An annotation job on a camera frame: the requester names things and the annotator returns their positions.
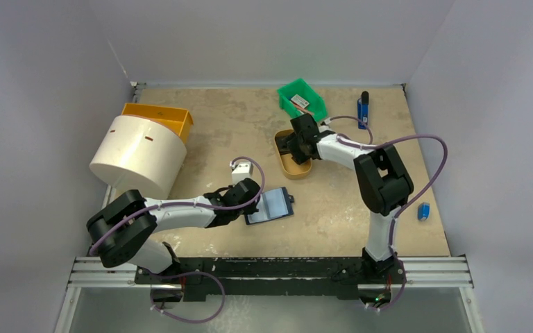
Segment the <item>blue leather card holder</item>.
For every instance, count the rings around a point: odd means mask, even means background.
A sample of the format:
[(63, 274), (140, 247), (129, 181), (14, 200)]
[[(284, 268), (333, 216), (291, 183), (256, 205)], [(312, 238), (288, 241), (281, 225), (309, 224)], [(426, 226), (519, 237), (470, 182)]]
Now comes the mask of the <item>blue leather card holder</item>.
[(292, 207), (294, 202), (294, 197), (287, 191), (286, 187), (265, 191), (261, 194), (257, 204), (258, 212), (245, 215), (245, 223), (246, 225), (257, 225), (292, 216), (294, 214)]

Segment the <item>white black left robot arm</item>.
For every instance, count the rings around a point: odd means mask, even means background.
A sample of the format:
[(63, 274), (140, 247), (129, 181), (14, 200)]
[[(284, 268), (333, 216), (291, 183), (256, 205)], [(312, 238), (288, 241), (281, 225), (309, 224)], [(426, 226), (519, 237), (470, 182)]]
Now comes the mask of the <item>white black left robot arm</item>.
[(191, 199), (158, 200), (128, 190), (86, 224), (91, 255), (106, 268), (125, 263), (152, 272), (163, 284), (175, 281), (179, 265), (173, 249), (151, 235), (178, 228), (215, 228), (258, 211), (262, 186), (250, 178)]

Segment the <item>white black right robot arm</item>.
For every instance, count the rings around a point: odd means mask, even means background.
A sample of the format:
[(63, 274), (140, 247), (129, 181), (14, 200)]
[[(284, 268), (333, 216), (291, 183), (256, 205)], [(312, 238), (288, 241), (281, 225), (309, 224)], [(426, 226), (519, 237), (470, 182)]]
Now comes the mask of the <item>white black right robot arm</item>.
[(324, 160), (355, 172), (362, 201), (371, 213), (362, 273), (368, 281), (379, 282), (388, 275), (387, 261), (395, 255), (398, 213), (414, 190), (398, 151), (392, 144), (381, 147), (350, 140), (308, 114), (290, 124), (285, 144), (295, 163)]

